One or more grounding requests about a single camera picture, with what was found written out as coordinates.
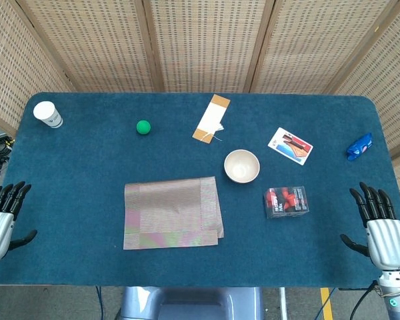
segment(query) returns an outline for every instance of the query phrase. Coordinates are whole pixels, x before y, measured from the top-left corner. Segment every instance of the blue package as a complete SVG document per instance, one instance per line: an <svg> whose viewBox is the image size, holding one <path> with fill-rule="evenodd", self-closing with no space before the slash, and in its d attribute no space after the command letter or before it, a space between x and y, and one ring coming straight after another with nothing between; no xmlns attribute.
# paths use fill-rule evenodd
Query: blue package
<svg viewBox="0 0 400 320"><path fill-rule="evenodd" d="M354 142L347 149L347 159L352 161L361 156L368 148L372 146L372 133L368 133Z"/></svg>

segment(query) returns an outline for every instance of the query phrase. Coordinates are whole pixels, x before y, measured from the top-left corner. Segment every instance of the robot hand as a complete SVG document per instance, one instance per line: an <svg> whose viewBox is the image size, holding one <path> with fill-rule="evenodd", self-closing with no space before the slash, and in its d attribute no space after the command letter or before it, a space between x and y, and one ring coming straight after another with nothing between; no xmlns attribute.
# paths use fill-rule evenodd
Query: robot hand
<svg viewBox="0 0 400 320"><path fill-rule="evenodd" d="M25 238L11 241L13 225L18 217L25 195L31 185L24 186L25 182L16 185L0 187L0 259L8 251L26 245L34 239L37 230L32 230Z"/></svg>
<svg viewBox="0 0 400 320"><path fill-rule="evenodd" d="M370 257L372 263L382 270L378 293L385 298L390 319L400 319L400 220L396 219L391 200L383 190L376 191L364 183L360 183L360 188L365 198L355 189L350 189L350 193L359 207L367 247L344 234L341 239L348 248Z"/></svg>

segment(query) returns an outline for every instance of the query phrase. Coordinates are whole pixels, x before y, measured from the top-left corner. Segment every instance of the printed image on card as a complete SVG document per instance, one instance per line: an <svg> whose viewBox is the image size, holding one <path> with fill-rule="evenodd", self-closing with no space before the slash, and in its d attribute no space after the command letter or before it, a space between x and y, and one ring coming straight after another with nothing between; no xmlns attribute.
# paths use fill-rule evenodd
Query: printed image on card
<svg viewBox="0 0 400 320"><path fill-rule="evenodd" d="M268 146L300 165L304 165L313 149L312 145L283 128L278 128Z"/></svg>

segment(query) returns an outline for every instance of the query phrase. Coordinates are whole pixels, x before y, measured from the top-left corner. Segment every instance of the small green ball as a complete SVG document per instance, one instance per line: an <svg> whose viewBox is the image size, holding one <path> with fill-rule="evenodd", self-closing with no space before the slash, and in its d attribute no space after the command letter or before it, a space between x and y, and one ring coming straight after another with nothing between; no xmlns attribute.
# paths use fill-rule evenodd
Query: small green ball
<svg viewBox="0 0 400 320"><path fill-rule="evenodd" d="M151 125L147 120L140 120L136 124L136 131L138 131L140 135L146 135L148 132L150 132L150 130L151 130Z"/></svg>

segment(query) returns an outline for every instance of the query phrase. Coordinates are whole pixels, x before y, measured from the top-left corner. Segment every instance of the small packaged box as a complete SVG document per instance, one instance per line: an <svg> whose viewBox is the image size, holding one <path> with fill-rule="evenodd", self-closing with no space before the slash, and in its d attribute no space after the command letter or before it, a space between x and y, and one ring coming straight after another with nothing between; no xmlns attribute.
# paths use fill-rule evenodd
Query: small packaged box
<svg viewBox="0 0 400 320"><path fill-rule="evenodd" d="M270 188L264 198L267 218L295 217L309 211L303 186Z"/></svg>

